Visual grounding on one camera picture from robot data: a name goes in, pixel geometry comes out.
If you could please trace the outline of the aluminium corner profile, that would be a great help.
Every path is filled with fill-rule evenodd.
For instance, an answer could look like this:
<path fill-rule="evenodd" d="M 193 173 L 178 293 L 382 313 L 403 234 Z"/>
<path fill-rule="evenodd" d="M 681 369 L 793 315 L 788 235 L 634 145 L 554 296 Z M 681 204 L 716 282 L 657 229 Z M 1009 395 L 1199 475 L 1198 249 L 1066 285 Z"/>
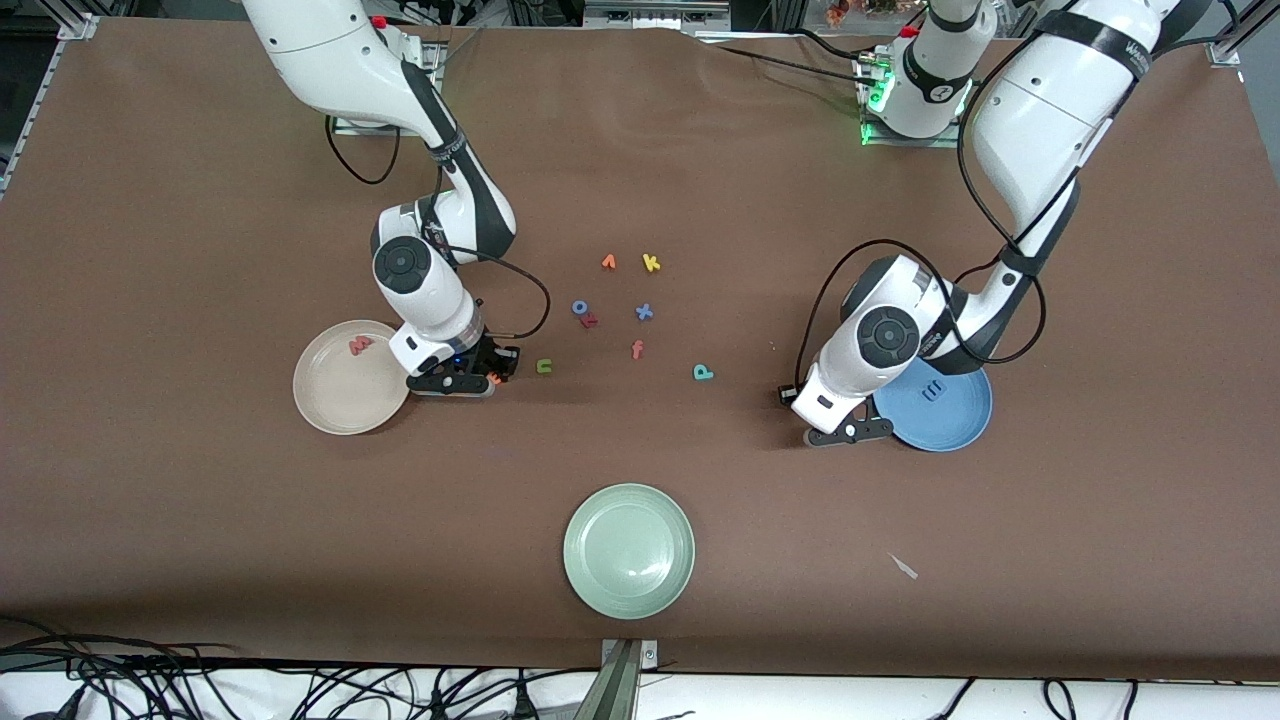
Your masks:
<path fill-rule="evenodd" d="M 1240 50 L 1280 18 L 1280 0 L 1219 0 L 1228 12 L 1228 23 L 1210 42 L 1206 53 L 1213 67 L 1236 67 Z"/>
<path fill-rule="evenodd" d="M 92 35 L 99 14 L 93 0 L 40 0 L 45 12 L 59 24 L 58 38 L 83 40 Z"/>

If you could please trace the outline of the beige round plate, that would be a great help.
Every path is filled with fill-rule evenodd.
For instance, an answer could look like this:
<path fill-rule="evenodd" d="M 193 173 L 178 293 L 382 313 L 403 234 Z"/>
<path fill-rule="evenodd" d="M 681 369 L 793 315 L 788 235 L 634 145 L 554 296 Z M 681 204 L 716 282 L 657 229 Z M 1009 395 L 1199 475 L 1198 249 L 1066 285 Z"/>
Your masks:
<path fill-rule="evenodd" d="M 387 324 L 361 319 L 317 334 L 294 365 L 292 392 L 301 416 L 334 436 L 362 434 L 390 420 L 410 396 L 408 374 L 389 346 L 394 333 Z M 348 342 L 360 334 L 374 343 L 356 357 Z"/>

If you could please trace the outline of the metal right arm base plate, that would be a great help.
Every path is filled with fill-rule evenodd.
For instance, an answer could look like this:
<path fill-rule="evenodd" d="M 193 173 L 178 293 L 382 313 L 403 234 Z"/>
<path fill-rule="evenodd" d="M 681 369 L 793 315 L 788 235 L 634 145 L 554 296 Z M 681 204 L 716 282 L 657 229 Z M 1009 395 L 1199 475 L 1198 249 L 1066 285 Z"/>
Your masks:
<path fill-rule="evenodd" d="M 387 26 L 375 28 L 375 31 L 393 54 L 415 64 L 431 79 L 436 90 L 443 90 L 444 65 L 449 55 L 447 38 L 444 41 L 422 40 L 416 35 L 406 33 L 401 26 Z M 352 120 L 343 117 L 330 117 L 329 126 L 333 133 L 346 136 L 392 136 L 397 132 L 397 128 L 388 123 Z"/>

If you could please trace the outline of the aluminium frame structure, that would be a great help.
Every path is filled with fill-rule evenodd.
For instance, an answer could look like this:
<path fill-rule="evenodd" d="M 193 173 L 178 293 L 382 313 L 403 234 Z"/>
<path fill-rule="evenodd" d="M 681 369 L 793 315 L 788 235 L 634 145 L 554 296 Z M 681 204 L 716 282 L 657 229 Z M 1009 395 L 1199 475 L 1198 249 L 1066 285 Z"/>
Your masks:
<path fill-rule="evenodd" d="M 812 0 L 497 0 L 512 26 L 769 33 L 801 22 Z"/>

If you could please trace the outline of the blue round plate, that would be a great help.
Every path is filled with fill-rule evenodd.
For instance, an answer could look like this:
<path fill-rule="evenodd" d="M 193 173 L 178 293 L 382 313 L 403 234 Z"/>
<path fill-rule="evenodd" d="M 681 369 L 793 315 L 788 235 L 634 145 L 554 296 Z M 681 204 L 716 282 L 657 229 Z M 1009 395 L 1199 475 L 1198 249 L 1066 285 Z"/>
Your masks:
<path fill-rule="evenodd" d="M 941 380 L 947 392 L 936 402 L 922 388 Z M 943 454 L 975 442 L 993 414 L 993 391 L 986 370 L 946 375 L 920 357 L 872 395 L 881 416 L 893 423 L 893 436 L 916 450 Z"/>

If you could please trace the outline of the green round plate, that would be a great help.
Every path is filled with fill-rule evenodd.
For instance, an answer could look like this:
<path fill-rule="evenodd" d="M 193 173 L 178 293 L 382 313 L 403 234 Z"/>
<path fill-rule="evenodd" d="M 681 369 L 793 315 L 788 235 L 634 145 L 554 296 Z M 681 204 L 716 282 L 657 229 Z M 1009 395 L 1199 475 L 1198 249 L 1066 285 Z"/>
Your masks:
<path fill-rule="evenodd" d="M 666 492 L 623 483 L 579 505 L 562 556 L 570 585 L 588 607 L 636 621 L 666 611 L 685 592 L 696 541 L 689 516 Z"/>

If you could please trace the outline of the pink artificial flowers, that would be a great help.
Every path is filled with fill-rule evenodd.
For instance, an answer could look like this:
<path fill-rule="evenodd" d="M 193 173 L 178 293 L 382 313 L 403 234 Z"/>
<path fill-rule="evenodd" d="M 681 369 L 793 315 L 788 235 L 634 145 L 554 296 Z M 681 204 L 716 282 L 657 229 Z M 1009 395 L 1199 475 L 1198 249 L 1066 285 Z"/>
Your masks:
<path fill-rule="evenodd" d="M 831 28 L 847 22 L 890 20 L 910 12 L 915 0 L 827 0 L 824 18 Z"/>

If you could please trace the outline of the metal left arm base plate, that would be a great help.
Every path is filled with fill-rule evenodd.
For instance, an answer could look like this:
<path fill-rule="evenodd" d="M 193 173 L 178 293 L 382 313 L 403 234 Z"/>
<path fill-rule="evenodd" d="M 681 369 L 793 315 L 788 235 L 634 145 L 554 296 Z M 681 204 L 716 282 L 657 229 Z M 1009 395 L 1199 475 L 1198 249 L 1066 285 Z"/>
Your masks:
<path fill-rule="evenodd" d="M 897 77 L 895 50 L 890 44 L 876 45 L 860 51 L 851 61 L 858 79 L 870 83 L 858 90 L 861 142 L 864 145 L 893 145 L 901 147 L 954 149 L 957 142 L 960 118 L 966 109 L 966 96 L 973 81 L 966 79 L 959 92 L 950 86 L 941 90 L 947 95 L 942 102 L 928 102 L 915 94 L 913 86 Z M 927 137 L 902 132 L 928 129 L 931 122 L 945 118 L 947 126 Z"/>

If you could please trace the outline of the brown paper table cover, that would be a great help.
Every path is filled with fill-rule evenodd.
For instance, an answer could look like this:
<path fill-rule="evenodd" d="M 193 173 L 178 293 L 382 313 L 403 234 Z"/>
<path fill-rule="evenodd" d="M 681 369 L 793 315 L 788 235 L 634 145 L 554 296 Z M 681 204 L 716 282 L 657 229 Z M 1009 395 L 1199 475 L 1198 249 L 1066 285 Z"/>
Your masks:
<path fill-rule="evenodd" d="M 680 671 L 1280 679 L 1280 188 L 1234 73 L 1155 65 L 987 432 L 923 454 L 806 447 L 776 389 L 849 249 L 998 251 L 952 155 L 861 146 L 833 79 L 671 31 L 452 38 L 448 102 L 556 307 L 490 398 L 347 437 L 294 365 L 394 322 L 369 236 L 430 156 L 353 181 L 244 22 L 67 46 L 0 200 L 0 612 L 269 659 L 567 667 L 636 637 Z M 636 621 L 562 556 L 623 483 L 696 541 Z"/>

